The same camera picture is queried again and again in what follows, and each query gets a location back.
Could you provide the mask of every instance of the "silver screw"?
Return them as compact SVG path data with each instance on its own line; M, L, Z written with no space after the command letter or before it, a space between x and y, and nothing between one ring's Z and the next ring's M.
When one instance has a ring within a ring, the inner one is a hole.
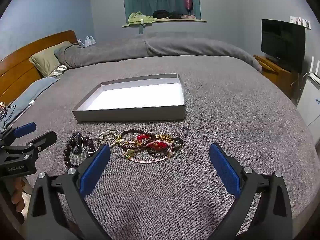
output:
M75 172L76 172L75 168L71 168L68 170L68 174L70 174L70 175L75 174Z
M279 178L282 176L282 174L281 174L280 171L275 171L275 175L276 175L277 177L279 177Z
M252 173L252 169L250 167L245 167L244 172L250 174Z
M38 178L39 179L42 179L45 177L45 173L44 172L40 172L39 175L38 175Z

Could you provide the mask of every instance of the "human hand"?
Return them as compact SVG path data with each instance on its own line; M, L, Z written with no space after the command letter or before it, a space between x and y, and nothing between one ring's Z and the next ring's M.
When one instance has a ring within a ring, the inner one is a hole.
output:
M22 198L22 185L25 184L21 178L16 178L14 180L15 192L11 197L11 202L16 205L16 211L22 212L24 209L24 200Z

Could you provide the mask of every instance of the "balloon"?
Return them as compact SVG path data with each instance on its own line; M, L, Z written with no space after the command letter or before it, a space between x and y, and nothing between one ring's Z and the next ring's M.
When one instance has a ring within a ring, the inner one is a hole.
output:
M185 0L184 5L187 10L191 10L192 9L192 0Z

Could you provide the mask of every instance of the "blue pillow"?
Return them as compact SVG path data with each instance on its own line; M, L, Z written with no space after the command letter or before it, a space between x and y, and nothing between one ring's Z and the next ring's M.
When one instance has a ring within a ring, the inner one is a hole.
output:
M8 109L8 113L5 118L0 122L0 131L3 128L7 128L9 124L23 111L25 110L30 101L35 100L44 90L50 87L53 83L59 79L53 77L46 77L34 81L12 104L12 108Z

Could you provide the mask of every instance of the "wall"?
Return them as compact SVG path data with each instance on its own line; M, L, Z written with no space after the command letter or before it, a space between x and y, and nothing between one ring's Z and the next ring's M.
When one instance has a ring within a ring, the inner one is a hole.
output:
M171 22L147 25L144 33L162 31L206 32L217 40L238 45L240 15L239 0L200 0L201 18L207 23ZM137 27L121 28L126 24L123 0L91 0L93 25L97 41L132 37Z
M0 60L40 38L74 30L94 36L90 0L12 0L0 19Z
M251 55L261 52L261 19L288 22L290 16L311 21L306 30L306 52L303 73L310 69L311 58L320 60L320 24L305 0L241 0L242 31L240 47Z

